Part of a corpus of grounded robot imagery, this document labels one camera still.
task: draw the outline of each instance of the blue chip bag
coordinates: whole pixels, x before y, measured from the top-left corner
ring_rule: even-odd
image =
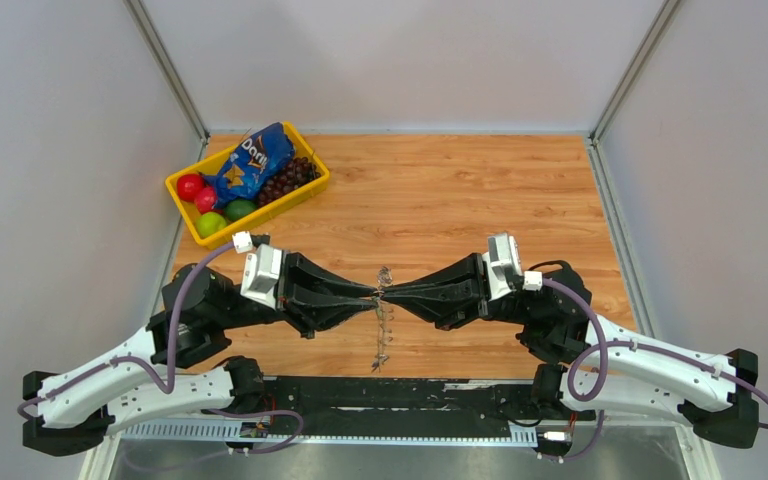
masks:
[[[295,153],[281,123],[273,123],[243,140],[216,175],[203,175],[216,190],[216,208],[225,208],[237,198],[254,199],[266,180],[284,168]]]

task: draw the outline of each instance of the yellow plastic basket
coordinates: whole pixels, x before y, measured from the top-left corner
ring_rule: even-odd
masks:
[[[309,158],[316,167],[316,171],[319,172],[321,176],[299,188],[298,190],[284,195],[283,197],[275,200],[265,207],[258,208],[254,212],[246,215],[245,217],[237,220],[236,222],[228,225],[227,227],[219,230],[207,238],[202,238],[196,231],[196,219],[198,219],[201,214],[198,212],[198,210],[196,210],[195,205],[190,202],[184,202],[178,198],[178,192],[176,188],[178,177],[188,173],[205,173],[208,175],[215,175],[217,172],[219,172],[222,164],[225,163],[225,161],[228,160],[228,157],[231,156],[231,153],[234,151],[234,149],[237,148],[237,145],[229,147],[215,155],[211,155],[210,157],[196,163],[195,165],[187,167],[166,178],[166,188],[169,190],[169,195],[172,195],[172,200],[174,200],[175,205],[178,206],[178,211],[180,211],[181,216],[184,217],[184,222],[187,224],[187,228],[190,230],[190,234],[193,236],[197,244],[213,250],[223,243],[230,242],[232,234],[243,230],[252,230],[264,222],[271,220],[276,216],[286,212],[287,210],[295,207],[296,205],[304,202],[308,198],[319,195],[320,193],[324,192],[326,188],[328,188],[328,180],[331,178],[331,172],[328,171],[328,168],[325,167],[325,164],[322,163],[322,160],[320,160],[319,157],[313,153],[313,149],[311,149],[310,145],[308,145],[302,136],[299,135],[299,132],[296,130],[296,127],[294,127],[293,124],[289,122],[282,122],[282,124],[284,125],[284,133],[287,134],[287,137],[289,137],[290,141],[293,142],[293,145],[296,147],[296,157]]]

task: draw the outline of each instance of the white cable clip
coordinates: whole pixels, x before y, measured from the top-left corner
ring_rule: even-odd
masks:
[[[254,248],[254,243],[251,240],[251,233],[249,232],[237,232],[231,235],[231,240],[234,242],[234,250],[237,253],[246,253]]]
[[[543,288],[543,273],[535,270],[522,272],[522,289],[536,292]]]

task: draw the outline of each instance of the red grape bunch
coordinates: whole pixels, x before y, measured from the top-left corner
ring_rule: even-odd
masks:
[[[319,177],[320,173],[307,157],[294,158],[263,184],[257,194],[257,207],[274,202]]]

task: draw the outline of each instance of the wooden tabletop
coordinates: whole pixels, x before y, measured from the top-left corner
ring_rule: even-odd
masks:
[[[377,285],[386,265],[394,283],[414,280],[472,252],[507,231],[523,266],[563,259],[593,292],[593,306],[634,328],[587,153],[580,137],[495,135],[308,135],[331,169],[328,190],[264,224],[278,248],[299,251],[350,280]],[[240,141],[215,135],[208,154]],[[207,251],[183,233],[176,269]],[[235,282],[244,256],[233,252],[211,267]],[[267,375],[383,375],[428,378],[531,378],[540,363],[519,344],[521,327],[475,321],[435,330],[393,307],[390,357],[372,372],[377,352],[375,312],[305,340],[276,323],[227,332],[226,355],[257,359]]]

